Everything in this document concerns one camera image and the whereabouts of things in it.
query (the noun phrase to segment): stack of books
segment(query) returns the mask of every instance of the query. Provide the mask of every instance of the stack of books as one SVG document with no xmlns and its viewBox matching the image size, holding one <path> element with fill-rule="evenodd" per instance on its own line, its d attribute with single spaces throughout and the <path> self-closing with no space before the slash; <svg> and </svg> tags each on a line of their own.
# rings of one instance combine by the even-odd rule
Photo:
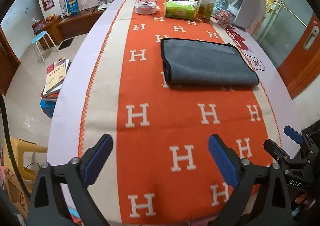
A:
<svg viewBox="0 0 320 226">
<path fill-rule="evenodd" d="M 47 68 L 46 83 L 40 95 L 42 100 L 57 101 L 70 64 L 70 59 L 62 57 Z"/>
</svg>

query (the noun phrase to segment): black floor mat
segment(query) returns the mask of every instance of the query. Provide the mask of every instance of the black floor mat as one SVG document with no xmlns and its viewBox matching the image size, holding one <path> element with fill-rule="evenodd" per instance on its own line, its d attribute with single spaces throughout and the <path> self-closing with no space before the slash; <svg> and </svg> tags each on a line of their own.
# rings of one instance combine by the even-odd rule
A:
<svg viewBox="0 0 320 226">
<path fill-rule="evenodd" d="M 73 41 L 73 38 L 69 38 L 69 39 L 63 41 L 59 47 L 59 50 L 64 49 L 66 47 L 69 47 L 71 45 L 72 41 Z"/>
</svg>

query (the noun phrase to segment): beige stripe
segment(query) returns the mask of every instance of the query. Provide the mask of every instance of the beige stripe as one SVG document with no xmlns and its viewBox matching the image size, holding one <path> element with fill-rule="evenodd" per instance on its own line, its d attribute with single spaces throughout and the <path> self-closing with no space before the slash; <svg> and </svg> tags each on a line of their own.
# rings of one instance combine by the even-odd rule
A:
<svg viewBox="0 0 320 226">
<path fill-rule="evenodd" d="M 104 133 L 113 138 L 113 150 L 89 193 L 105 218 L 120 222 L 116 167 L 116 124 L 120 77 L 127 33 L 135 0 L 124 3 L 110 33 L 96 73 L 88 104 L 83 152 L 94 146 Z"/>
<path fill-rule="evenodd" d="M 233 42 L 233 40 L 230 38 L 230 36 L 225 32 L 225 30 L 215 22 L 210 21 L 210 23 L 213 25 L 214 29 L 217 31 L 221 39 L 225 43 L 230 43 L 234 46 L 236 44 Z M 271 106 L 269 105 L 268 99 L 264 94 L 263 88 L 261 84 L 258 84 L 257 86 L 254 86 L 252 89 L 257 102 L 259 103 L 259 106 L 262 111 L 263 120 L 266 126 L 267 134 L 270 139 L 272 139 L 274 142 L 276 142 L 278 145 L 280 145 L 279 135 L 277 131 L 277 125 L 276 121 L 273 117 Z"/>
</svg>

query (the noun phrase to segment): blue gripper pad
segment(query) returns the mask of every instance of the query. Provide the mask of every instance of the blue gripper pad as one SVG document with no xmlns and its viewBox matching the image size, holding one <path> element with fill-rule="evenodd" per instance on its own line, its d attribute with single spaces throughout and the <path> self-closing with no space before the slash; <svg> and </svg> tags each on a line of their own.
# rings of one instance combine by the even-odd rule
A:
<svg viewBox="0 0 320 226">
<path fill-rule="evenodd" d="M 109 134 L 104 134 L 96 145 L 89 148 L 81 158 L 80 174 L 84 186 L 95 183 L 101 169 L 113 148 L 113 140 Z"/>
<path fill-rule="evenodd" d="M 238 155 L 233 149 L 227 148 L 217 134 L 209 137 L 209 151 L 223 179 L 235 189 L 239 184 L 238 171 L 241 169 Z"/>
<path fill-rule="evenodd" d="M 303 142 L 302 135 L 295 131 L 292 127 L 290 126 L 285 126 L 284 127 L 284 133 L 291 138 L 293 141 L 295 141 L 298 144 L 301 144 Z"/>
</svg>

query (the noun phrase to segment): green tissue package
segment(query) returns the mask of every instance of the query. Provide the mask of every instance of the green tissue package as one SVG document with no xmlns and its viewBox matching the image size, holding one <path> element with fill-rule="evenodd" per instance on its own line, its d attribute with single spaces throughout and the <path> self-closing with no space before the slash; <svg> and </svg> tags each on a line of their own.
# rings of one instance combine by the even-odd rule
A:
<svg viewBox="0 0 320 226">
<path fill-rule="evenodd" d="M 169 0 L 164 5 L 164 16 L 167 18 L 193 19 L 196 9 L 191 1 Z"/>
</svg>

